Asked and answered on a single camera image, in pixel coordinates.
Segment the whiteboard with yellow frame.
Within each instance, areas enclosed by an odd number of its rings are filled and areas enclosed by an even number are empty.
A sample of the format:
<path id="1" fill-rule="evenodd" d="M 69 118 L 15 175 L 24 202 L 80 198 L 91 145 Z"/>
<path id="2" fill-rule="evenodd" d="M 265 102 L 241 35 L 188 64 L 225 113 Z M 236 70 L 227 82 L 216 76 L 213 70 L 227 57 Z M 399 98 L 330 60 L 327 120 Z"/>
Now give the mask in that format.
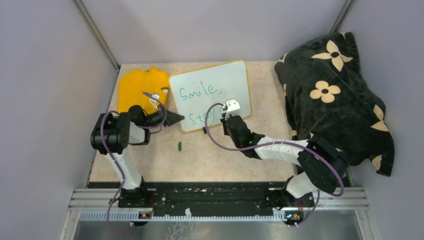
<path id="1" fill-rule="evenodd" d="M 220 123 L 223 111 L 215 103 L 235 99 L 240 105 L 240 115 L 252 114 L 247 65 L 244 60 L 225 62 L 198 70 L 174 74 L 169 77 L 169 86 L 179 115 L 183 132 L 201 130 L 205 118 L 209 126 Z"/>

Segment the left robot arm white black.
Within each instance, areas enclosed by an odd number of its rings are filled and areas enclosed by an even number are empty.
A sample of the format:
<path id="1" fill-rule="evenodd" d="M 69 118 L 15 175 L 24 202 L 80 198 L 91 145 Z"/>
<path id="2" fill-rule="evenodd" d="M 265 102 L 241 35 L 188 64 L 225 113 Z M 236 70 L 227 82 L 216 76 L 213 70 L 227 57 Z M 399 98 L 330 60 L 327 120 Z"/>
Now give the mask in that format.
<path id="1" fill-rule="evenodd" d="M 111 204 L 117 202 L 120 208 L 148 208 L 153 205 L 152 196 L 135 167 L 128 147 L 146 146 L 153 128 L 170 127 L 184 119 L 183 115 L 163 106 L 154 113 L 147 113 L 140 105 L 133 105 L 127 112 L 109 111 L 99 115 L 90 135 L 90 144 L 110 161 L 120 179 L 120 187 Z"/>

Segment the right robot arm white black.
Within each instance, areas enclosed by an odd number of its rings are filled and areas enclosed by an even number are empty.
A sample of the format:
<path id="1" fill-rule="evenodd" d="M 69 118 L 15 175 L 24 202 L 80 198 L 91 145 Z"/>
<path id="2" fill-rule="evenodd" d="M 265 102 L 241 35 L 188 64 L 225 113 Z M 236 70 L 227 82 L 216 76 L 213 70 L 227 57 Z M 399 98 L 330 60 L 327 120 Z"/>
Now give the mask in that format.
<path id="1" fill-rule="evenodd" d="M 326 138 L 314 135 L 304 140 L 280 140 L 252 132 L 238 115 L 221 120 L 223 131 L 235 149 L 248 158 L 282 160 L 300 167 L 282 191 L 287 206 L 295 206 L 306 194 L 316 190 L 334 194 L 342 185 L 349 162 L 345 154 Z"/>

